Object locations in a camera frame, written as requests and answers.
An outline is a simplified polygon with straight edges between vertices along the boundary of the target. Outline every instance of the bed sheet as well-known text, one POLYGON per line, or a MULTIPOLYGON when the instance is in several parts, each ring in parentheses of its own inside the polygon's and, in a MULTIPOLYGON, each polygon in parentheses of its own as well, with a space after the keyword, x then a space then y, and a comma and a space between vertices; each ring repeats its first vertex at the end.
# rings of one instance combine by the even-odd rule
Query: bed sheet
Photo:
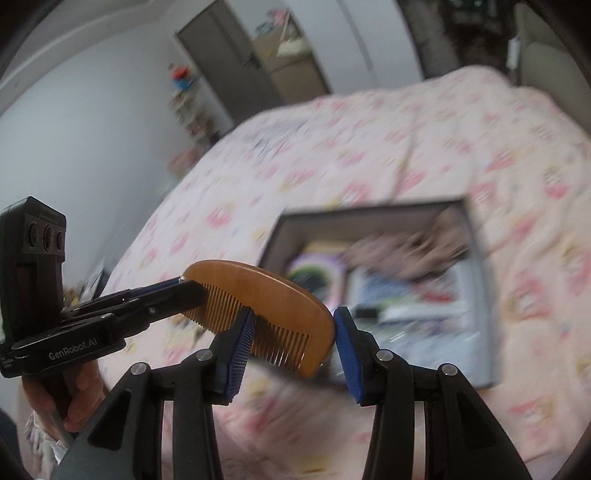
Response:
MULTIPOLYGON (((207 258, 256 264, 284 209, 468 195, 502 318, 501 382, 482 395, 532 471, 549 459, 554 467, 538 468, 549 475, 591 417, 590 147, 547 95, 484 67, 265 112, 219 142, 166 198, 106 292, 207 258)), ((174 364, 211 338, 181 316, 163 320, 101 359, 101 372, 112 387, 134 362, 174 364)), ((249 363, 240 393, 215 417, 227 480, 362 476, 373 409, 348 396, 249 363)), ((421 478, 420 410, 416 418, 421 478)))

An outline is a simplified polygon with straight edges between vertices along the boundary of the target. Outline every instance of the metal screw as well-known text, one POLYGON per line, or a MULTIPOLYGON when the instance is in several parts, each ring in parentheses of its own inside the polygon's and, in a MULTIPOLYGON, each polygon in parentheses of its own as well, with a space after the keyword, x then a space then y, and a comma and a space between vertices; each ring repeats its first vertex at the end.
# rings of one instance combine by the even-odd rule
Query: metal screw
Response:
POLYGON ((143 362, 138 362, 131 365, 131 373, 133 375, 141 375, 148 369, 148 365, 143 362))
POLYGON ((204 362, 205 360, 213 358, 213 352, 207 348, 204 348, 203 350, 199 350, 195 356, 197 357, 197 360, 204 362))
POLYGON ((441 368, 441 371, 448 377, 453 377, 455 374, 457 374, 457 367, 452 364, 444 364, 441 368))
POLYGON ((394 358, 394 354, 390 350, 378 350, 375 357, 382 362, 389 362, 394 358))

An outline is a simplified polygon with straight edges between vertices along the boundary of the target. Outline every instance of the brown comb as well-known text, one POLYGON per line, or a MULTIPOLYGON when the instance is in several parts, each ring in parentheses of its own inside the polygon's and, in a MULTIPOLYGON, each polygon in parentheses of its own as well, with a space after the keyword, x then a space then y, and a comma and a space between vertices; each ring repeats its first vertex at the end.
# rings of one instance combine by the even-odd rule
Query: brown comb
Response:
POLYGON ((335 324, 324 304, 298 285, 262 268, 227 260, 204 260, 184 277, 208 292, 207 303, 185 316, 218 333, 238 310, 257 315, 253 355, 300 377, 311 377, 335 341, 335 324))

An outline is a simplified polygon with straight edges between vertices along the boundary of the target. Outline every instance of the door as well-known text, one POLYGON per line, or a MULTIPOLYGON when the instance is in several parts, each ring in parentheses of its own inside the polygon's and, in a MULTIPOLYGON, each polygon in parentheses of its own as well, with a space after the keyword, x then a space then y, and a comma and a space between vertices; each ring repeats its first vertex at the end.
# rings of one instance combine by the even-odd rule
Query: door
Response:
POLYGON ((251 39, 223 0, 212 3, 177 36, 237 124, 283 105, 251 39))

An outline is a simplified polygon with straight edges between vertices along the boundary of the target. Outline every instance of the human hand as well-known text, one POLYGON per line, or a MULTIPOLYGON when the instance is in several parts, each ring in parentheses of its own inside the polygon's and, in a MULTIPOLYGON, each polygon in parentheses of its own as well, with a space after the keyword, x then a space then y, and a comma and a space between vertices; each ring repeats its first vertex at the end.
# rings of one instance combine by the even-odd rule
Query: human hand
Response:
MULTIPOLYGON (((64 419, 64 428, 68 432, 79 432, 105 399, 104 383, 99 375, 98 362, 95 360, 79 368, 76 375, 78 392, 72 397, 68 407, 68 415, 64 419)), ((29 405, 40 415, 45 431, 55 439, 60 439, 59 432, 46 415, 56 408, 56 402, 51 395, 39 380, 29 377, 22 378, 22 387, 29 405)))

